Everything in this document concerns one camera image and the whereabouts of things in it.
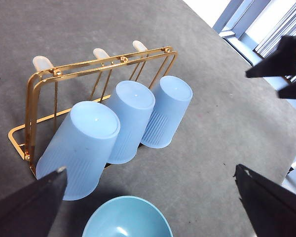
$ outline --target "gray carpet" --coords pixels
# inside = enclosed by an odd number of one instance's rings
[[[235,165],[280,183],[296,154],[296,110],[263,79],[245,78],[248,64],[181,0],[0,0],[0,199],[34,181],[7,138],[24,123],[32,58],[69,64],[93,59],[95,47],[134,51],[133,40],[178,51],[170,74],[191,86],[192,102],[168,147],[141,147],[131,162],[107,169],[90,196],[64,201],[49,236],[81,236],[97,207],[121,195],[154,203],[175,237],[250,236]],[[92,78],[60,85],[64,107],[87,98],[80,95],[89,85]],[[50,95],[52,87],[42,92],[42,114]],[[44,146],[49,136],[41,133]]]

